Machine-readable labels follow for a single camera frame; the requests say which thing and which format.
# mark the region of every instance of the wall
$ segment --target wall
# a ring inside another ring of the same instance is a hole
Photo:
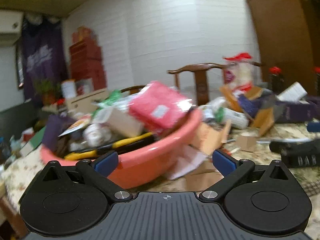
[[[66,48],[81,25],[98,36],[110,89],[150,80],[171,86],[169,69],[224,63],[223,56],[242,51],[259,61],[245,0],[90,0],[64,22]],[[212,92],[221,85],[221,75],[218,69],[208,72]],[[194,91],[191,73],[180,74],[180,83],[184,93]]]
[[[0,111],[24,102],[17,86],[15,47],[0,47]]]

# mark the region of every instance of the wooden cabinet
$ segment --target wooden cabinet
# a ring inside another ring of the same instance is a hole
[[[314,67],[320,66],[320,0],[247,0],[256,29],[262,78],[283,70],[286,87],[295,81],[316,94]]]

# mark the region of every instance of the purple box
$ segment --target purple box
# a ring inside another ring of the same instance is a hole
[[[317,106],[313,102],[285,102],[277,101],[276,105],[284,104],[284,110],[276,123],[298,123],[311,121],[316,117]]]
[[[320,97],[306,96],[306,101],[309,103],[316,104],[316,115],[315,118],[320,120]]]

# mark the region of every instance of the ribbed rubber surface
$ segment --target ribbed rubber surface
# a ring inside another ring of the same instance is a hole
[[[57,238],[30,233],[25,240]],[[65,240],[263,240],[236,227],[218,204],[201,203],[194,193],[139,193],[128,203],[115,204],[108,216],[84,233]],[[310,240],[304,233],[270,237]]]

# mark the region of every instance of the table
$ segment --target table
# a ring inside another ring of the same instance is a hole
[[[239,134],[256,135],[257,130],[233,130],[231,136],[236,138]],[[310,134],[307,132],[304,124],[276,124],[266,134],[266,137],[268,138],[314,138],[315,136],[315,134]],[[253,153],[239,151],[233,154],[233,157],[236,159],[251,159],[256,164],[269,164],[273,159],[280,159],[280,156],[278,154],[271,153],[268,145],[265,144],[258,144],[255,152]],[[25,158],[18,159],[8,168],[7,171],[2,174],[2,178],[6,183],[7,198],[16,210],[19,210],[18,201],[22,193],[27,188],[28,184],[31,182],[36,173],[43,167],[44,165],[41,162],[38,148]],[[320,179],[320,168],[299,168],[290,170],[299,183]],[[150,183],[133,189],[132,191],[170,192],[185,190],[186,183],[184,177],[176,180],[166,180],[161,176]],[[312,239],[320,240],[320,195],[313,196],[310,199],[313,210],[305,232],[311,236]]]

